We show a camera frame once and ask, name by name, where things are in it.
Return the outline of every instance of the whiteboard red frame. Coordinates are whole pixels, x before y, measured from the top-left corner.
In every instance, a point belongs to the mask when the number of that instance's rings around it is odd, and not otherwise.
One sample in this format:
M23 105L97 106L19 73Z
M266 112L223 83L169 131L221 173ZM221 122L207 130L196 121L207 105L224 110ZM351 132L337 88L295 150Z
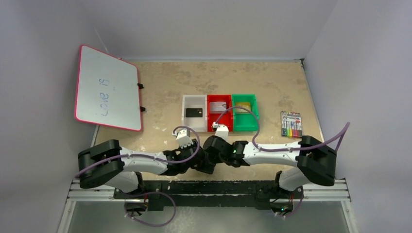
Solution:
M78 67L77 67L76 96L75 96L75 100L74 100L74 118L75 118L76 120L78 120L78 121L80 121L80 122L84 122L84 123L90 123L90 124L95 124L95 125L104 125L104 126L108 126L108 127L112 127L112 128L117 128L117 129L122 129L122 130L131 130L131 131L135 131L135 132L140 132L140 131L142 131L142 130L143 130L143 115L142 115L142 112L140 112L140 130L123 128L123 127L118 127L118 126L114 126L114 125L100 124L100 123L96 123L96 122L92 122L92 121L81 120L81 119L79 119L79 118L77 117L77 95L78 95L78 91L79 91L80 63L81 63L81 59L82 59L82 47L83 47L83 46L89 47L89 48L91 48L91 49L93 49L93 50L96 50L96 51L99 51L99 52L104 53L104 54L106 54L106 55L109 55L109 56L111 56L111 57L114 57L114 58L116 58L116 59L118 59L118 60L120 60L120 61L122 61L122 62L125 62L125 63L128 63L128 64L133 65L133 64L130 63L130 62L127 62L127 61L124 61L124 60L122 60L122 59L119 59L119 58L117 58L117 57L115 57L115 56L112 56L112 55L110 55L110 54L108 54L108 53L105 53L105 52L103 52L103 51L101 51L101 50L98 50L98 49L96 49L96 48L93 48L93 47L91 47L91 46L81 45L81 46L79 47L79 63L78 63ZM137 66L135 66L135 65L133 65L133 66L136 67L136 71L137 71L137 83L139 83L139 69L137 68ZM139 95L139 107L140 107L140 106L141 106L141 92L140 92L140 89L139 89L139 87L138 87L137 85L136 85L136 88L137 88L137 92L138 92L138 95Z

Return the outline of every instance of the gray wall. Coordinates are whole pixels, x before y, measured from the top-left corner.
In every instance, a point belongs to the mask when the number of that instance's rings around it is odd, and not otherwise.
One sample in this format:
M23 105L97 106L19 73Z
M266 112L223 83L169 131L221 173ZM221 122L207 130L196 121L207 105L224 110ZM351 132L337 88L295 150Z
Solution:
M82 0L111 54L290 59L309 52L337 0Z
M102 49L77 1L0 0L1 232L56 232L77 153L78 47Z
M412 1L340 0L306 57L325 138L362 232L411 232Z

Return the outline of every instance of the red border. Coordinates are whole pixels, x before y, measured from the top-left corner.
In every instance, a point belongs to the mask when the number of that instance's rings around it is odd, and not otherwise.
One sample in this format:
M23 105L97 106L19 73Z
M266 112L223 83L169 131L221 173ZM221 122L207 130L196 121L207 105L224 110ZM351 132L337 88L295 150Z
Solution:
M79 67L78 67L78 69L77 69L76 97L75 97L75 100L74 100L74 118L75 118L76 120L80 121L80 122L85 122L85 123L92 123L92 124L96 124L96 125L104 125L104 126L109 126L109 127L117 128L117 129L131 130L131 131L135 131L135 132L140 132L140 131L142 131L142 130L143 130L143 124L142 124L143 115L142 115L142 112L140 112L140 130L122 128L122 127L113 126L113 125L98 124L98 123L96 123L96 122L86 121L86 120L80 120L79 118L77 118L77 94L78 94L78 91L79 91L80 62L81 62L81 59L82 59L82 47L83 47L83 46L86 46L86 47L89 47L89 48L91 48L91 49L93 49L93 50L96 50L96 51L102 52L102 53L104 53L104 54L107 54L107 53L105 53L105 52L103 52L103 51L100 51L100 50L95 49L95 48L93 48L93 47L90 47L90 46L88 46L88 45L80 45ZM116 59L119 60L119 58L117 58L117 57L115 57L115 56L112 56L112 55L110 55L110 54L107 54L107 55L109 55L109 56L111 56L111 57L114 57L114 58L116 58ZM137 71L137 83L139 83L139 69L138 69L135 65L133 65L133 66L136 68L136 71ZM140 89L139 89L138 87L137 87L137 93L138 93L138 95L139 95L139 107L140 107L140 106L141 106L141 93L140 93Z

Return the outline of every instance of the table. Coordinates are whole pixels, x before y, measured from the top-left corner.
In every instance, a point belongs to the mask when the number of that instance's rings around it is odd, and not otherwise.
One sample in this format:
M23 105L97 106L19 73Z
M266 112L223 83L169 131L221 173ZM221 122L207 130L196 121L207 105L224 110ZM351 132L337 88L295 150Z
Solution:
M300 62L134 62L139 69L143 130L132 132L101 126L96 144L117 139L122 147L146 152L177 148L172 129L181 125L182 96L255 94L260 115L258 143L289 143L280 135L280 112L302 115L304 135L323 140ZM201 133L201 145L213 133ZM230 133L229 141L251 140L254 133ZM272 180L283 165L234 168L218 164L213 175L189 169L175 177L144 173L145 180Z

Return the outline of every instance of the whiteboard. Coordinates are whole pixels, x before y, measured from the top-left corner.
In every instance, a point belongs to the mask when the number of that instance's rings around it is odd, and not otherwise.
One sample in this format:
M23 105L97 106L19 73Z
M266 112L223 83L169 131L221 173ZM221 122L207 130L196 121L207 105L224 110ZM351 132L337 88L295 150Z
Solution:
M140 131L136 66L80 46L74 117L78 121Z

